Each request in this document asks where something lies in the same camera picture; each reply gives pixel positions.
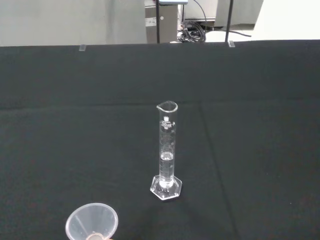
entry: black cable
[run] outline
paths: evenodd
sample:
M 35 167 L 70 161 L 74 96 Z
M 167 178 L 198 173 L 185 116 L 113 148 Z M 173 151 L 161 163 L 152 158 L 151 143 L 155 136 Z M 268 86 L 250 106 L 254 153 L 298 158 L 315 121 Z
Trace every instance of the black cable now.
M 214 31 L 223 31 L 223 32 L 226 32 L 227 30 L 224 30 L 224 29 L 214 29 Z M 229 31 L 229 33 L 234 33 L 234 34 L 239 34 L 239 35 L 242 35 L 242 36 L 245 36 L 245 37 L 249 37 L 251 38 L 252 36 L 251 35 L 247 35 L 247 34 L 244 34 L 242 32 L 238 32 L 238 31 Z
M 183 28 L 183 30 L 181 31 L 182 35 L 178 39 L 178 41 L 182 43 L 203 43 L 206 41 L 206 32 L 207 32 L 207 25 L 208 25 L 207 16 L 205 14 L 204 9 L 199 4 L 199 2 L 197 2 L 197 0 L 193 0 L 193 1 L 195 1 L 195 3 L 198 4 L 199 7 L 201 8 L 206 24 L 203 30 L 200 24 L 195 21 L 183 21 L 181 23 Z
M 193 1 L 195 1 L 195 3 L 198 4 L 199 7 L 200 7 L 201 10 L 202 10 L 202 13 L 203 13 L 203 16 L 204 16 L 204 20 L 205 20 L 205 29 L 204 29 L 204 31 L 207 32 L 208 22 L 207 22 L 207 17 L 206 17 L 205 11 L 204 11 L 204 9 L 202 8 L 202 6 L 200 5 L 200 3 L 197 2 L 197 0 L 193 0 Z

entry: white wall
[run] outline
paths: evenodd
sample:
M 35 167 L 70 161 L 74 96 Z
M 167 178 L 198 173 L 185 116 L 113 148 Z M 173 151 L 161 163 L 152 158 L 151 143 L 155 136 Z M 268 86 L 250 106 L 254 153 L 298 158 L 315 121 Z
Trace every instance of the white wall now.
M 144 2 L 130 2 L 0 0 L 0 46 L 146 43 Z
M 320 39 L 319 10 L 319 0 L 264 0 L 251 39 Z

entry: table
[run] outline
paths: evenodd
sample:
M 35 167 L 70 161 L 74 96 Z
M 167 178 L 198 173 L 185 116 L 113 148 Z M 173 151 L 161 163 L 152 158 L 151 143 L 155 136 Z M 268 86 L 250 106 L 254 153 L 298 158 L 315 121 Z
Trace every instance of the table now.
M 0 48 L 0 237 L 67 239 L 101 202 L 134 239 L 320 236 L 320 41 Z M 156 104 L 178 103 L 178 199 Z

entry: hexagonal base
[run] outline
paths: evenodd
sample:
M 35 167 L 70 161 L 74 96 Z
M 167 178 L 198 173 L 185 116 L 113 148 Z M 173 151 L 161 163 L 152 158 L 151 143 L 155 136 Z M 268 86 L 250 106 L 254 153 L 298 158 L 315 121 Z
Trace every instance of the hexagonal base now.
M 182 181 L 174 177 L 173 185 L 170 188 L 161 187 L 159 184 L 159 175 L 154 176 L 150 191 L 153 192 L 161 200 L 174 199 L 179 197 L 182 187 Z

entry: clear liquid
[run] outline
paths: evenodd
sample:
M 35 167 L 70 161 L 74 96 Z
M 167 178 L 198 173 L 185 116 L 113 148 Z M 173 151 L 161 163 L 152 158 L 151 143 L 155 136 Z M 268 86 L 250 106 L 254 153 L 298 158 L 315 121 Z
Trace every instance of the clear liquid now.
M 174 155 L 171 152 L 165 151 L 161 153 L 159 184 L 162 188 L 170 188 L 174 184 L 174 164 Z

